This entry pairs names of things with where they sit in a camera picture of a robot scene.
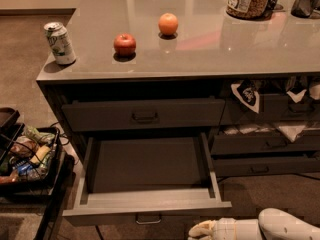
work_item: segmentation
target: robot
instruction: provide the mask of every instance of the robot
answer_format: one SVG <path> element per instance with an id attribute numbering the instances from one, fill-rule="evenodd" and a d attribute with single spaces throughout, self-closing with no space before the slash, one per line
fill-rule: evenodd
<path id="1" fill-rule="evenodd" d="M 203 221 L 189 231 L 188 240 L 320 240 L 320 228 L 284 211 L 268 208 L 258 219 L 222 218 Z"/>

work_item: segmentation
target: drawer handle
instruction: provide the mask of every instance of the drawer handle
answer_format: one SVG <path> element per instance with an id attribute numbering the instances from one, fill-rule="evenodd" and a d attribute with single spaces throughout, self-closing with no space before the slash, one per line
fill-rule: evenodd
<path id="1" fill-rule="evenodd" d="M 289 111 L 295 115 L 308 114 L 314 112 L 315 108 L 312 104 L 301 105 L 301 104 L 291 104 L 289 105 Z"/>
<path id="2" fill-rule="evenodd" d="M 152 220 L 152 221 L 139 221 L 139 215 L 136 214 L 136 223 L 138 225 L 150 225 L 150 224 L 159 224 L 162 220 L 161 215 L 158 215 L 159 219 L 157 220 Z"/>
<path id="3" fill-rule="evenodd" d="M 255 168 L 251 166 L 250 169 L 252 173 L 268 173 L 269 172 L 269 167 L 267 165 L 256 166 Z"/>
<path id="4" fill-rule="evenodd" d="M 288 146 L 288 143 L 285 140 L 281 140 L 278 143 L 271 143 L 270 141 L 266 141 L 266 145 L 268 148 L 284 148 Z"/>
<path id="5" fill-rule="evenodd" d="M 151 124 L 159 121 L 156 111 L 134 111 L 131 117 L 138 124 Z"/>

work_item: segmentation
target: can top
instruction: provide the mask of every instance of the can top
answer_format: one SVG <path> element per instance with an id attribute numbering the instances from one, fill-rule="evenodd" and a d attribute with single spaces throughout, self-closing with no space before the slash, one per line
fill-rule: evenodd
<path id="1" fill-rule="evenodd" d="M 49 22 L 46 25 L 44 25 L 44 29 L 46 31 L 55 31 L 63 27 L 63 24 L 61 22 Z"/>

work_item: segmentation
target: orange fruit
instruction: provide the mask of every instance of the orange fruit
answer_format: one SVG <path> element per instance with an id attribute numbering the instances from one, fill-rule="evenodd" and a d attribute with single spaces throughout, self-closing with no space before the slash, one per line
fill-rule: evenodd
<path id="1" fill-rule="evenodd" d="M 171 36 L 178 29 L 178 19 L 172 13 L 165 13 L 159 18 L 158 26 L 163 35 Z"/>

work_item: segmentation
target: baseboard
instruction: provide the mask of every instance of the baseboard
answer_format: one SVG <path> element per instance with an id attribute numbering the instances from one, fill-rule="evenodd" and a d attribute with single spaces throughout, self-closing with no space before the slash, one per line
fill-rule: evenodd
<path id="1" fill-rule="evenodd" d="M 21 15 L 72 15 L 74 8 L 63 9 L 0 9 L 0 16 Z"/>

